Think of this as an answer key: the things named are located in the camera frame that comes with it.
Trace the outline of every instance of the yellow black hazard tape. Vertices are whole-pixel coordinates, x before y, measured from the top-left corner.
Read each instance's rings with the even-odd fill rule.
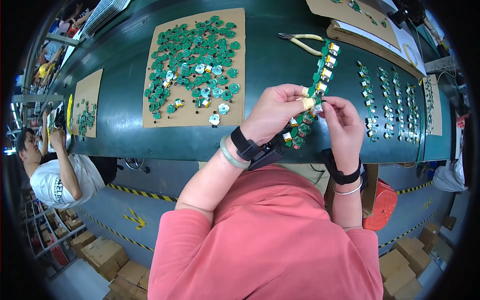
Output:
[[[425,223],[428,219],[430,219],[433,215],[435,215],[437,213],[437,211],[434,211],[433,214],[431,214],[428,218],[426,218],[425,220],[423,220],[420,224],[416,225],[414,228],[410,229],[409,231],[405,232],[404,234],[402,234],[401,236],[398,236],[396,238],[394,238],[393,240],[389,241],[389,242],[386,242],[385,244],[383,245],[380,245],[378,246],[378,248],[381,248],[381,247],[385,247],[386,245],[388,244],[391,244],[393,243],[394,241],[396,241],[397,239],[411,233],[413,230],[415,230],[416,228],[418,228],[418,226],[422,225],[423,223]]]
[[[135,245],[140,246],[140,247],[142,247],[142,248],[144,248],[144,249],[150,250],[150,251],[152,251],[152,252],[154,251],[153,248],[150,248],[150,247],[144,246],[144,245],[142,245],[142,244],[140,244],[140,243],[137,243],[137,242],[135,242],[134,240],[131,240],[131,239],[129,239],[129,238],[127,238],[127,237],[119,234],[118,232],[114,231],[113,229],[108,228],[107,226],[103,225],[103,224],[100,223],[99,221],[95,220],[91,215],[87,214],[87,213],[86,213],[83,209],[81,209],[79,206],[77,206],[77,208],[78,208],[82,213],[84,213],[87,217],[89,217],[90,219],[94,220],[97,224],[99,224],[99,225],[102,226],[103,228],[107,229],[107,230],[110,231],[111,233],[116,234],[116,235],[118,235],[119,237],[121,237],[122,239],[125,239],[125,240],[127,240],[127,241],[129,241],[129,242],[131,242],[131,243],[134,243]]]
[[[134,189],[121,187],[119,185],[115,185],[115,184],[111,184],[111,183],[107,184],[107,186],[109,186],[111,188],[114,188],[116,190],[119,190],[119,191],[130,192],[130,193],[135,194],[135,195],[150,197],[150,198],[159,199],[159,200],[165,200],[165,201],[170,201],[170,202],[176,202],[178,200],[178,198],[175,198],[175,197],[168,197],[168,196],[157,195],[157,194],[153,194],[153,193],[149,193],[149,192],[137,191],[137,190],[134,190]]]
[[[400,195],[400,194],[405,194],[406,192],[413,192],[413,191],[419,190],[419,189],[424,188],[424,187],[426,187],[427,185],[431,185],[431,184],[432,184],[432,181],[429,181],[429,182],[427,182],[427,183],[425,183],[425,184],[416,186],[416,187],[414,187],[414,188],[409,188],[409,189],[406,189],[406,190],[396,191],[396,194],[397,194],[397,195]]]

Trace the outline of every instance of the yellow plier handle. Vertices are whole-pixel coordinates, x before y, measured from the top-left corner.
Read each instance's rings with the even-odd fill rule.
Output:
[[[316,39],[317,41],[323,42],[324,39],[321,38],[320,36],[317,36],[317,35],[304,35],[304,34],[301,34],[301,35],[286,35],[286,34],[283,34],[283,33],[279,33],[279,34],[278,34],[278,37],[291,41],[291,42],[294,43],[295,45],[297,45],[297,46],[299,46],[299,47],[302,47],[302,48],[305,49],[307,52],[309,52],[309,53],[311,53],[311,54],[313,54],[313,55],[315,55],[315,56],[323,56],[323,53],[322,53],[322,52],[317,51],[317,50],[313,49],[312,47],[309,47],[309,46],[305,45],[304,43],[302,43],[302,42],[300,42],[300,41],[298,40],[299,38],[309,38],[309,39]]]

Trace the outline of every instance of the silver bracelet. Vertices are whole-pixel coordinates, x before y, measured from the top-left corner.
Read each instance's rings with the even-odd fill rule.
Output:
[[[336,190],[335,188],[335,185],[336,185],[336,182],[333,184],[333,191],[335,192],[335,194],[339,194],[339,195],[348,195],[348,194],[351,194],[351,193],[354,193],[356,191],[358,191],[360,188],[361,188],[361,185],[363,183],[363,179],[362,177],[360,176],[360,184],[358,185],[358,187],[356,187],[353,191],[349,191],[349,192],[339,192]]]
[[[228,137],[229,137],[229,135],[226,135],[226,136],[222,137],[222,139],[220,140],[220,149],[222,150],[223,156],[228,160],[228,162],[232,166],[234,166],[236,168],[240,168],[240,169],[248,168],[250,166],[250,163],[251,163],[250,161],[248,161],[246,163],[239,162],[228,151],[227,145],[225,144],[225,141],[227,140]]]

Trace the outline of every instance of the woman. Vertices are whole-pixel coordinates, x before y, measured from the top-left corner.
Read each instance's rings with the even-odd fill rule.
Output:
[[[79,28],[93,13],[100,0],[76,0],[64,9],[60,23],[72,21],[72,29]]]
[[[240,126],[244,137],[270,141],[305,110],[301,94],[293,84],[267,88]],[[353,174],[364,124],[349,101],[323,100],[337,169]],[[226,149],[246,163],[230,137]],[[361,226],[360,178],[335,185],[331,222],[305,178],[275,166],[242,171],[218,150],[163,214],[149,299],[382,298],[378,239]]]

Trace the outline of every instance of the pink shirt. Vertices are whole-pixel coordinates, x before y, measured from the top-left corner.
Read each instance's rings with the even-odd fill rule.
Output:
[[[156,299],[381,299],[377,235],[332,223],[305,178],[244,173],[215,210],[169,211],[148,284]]]

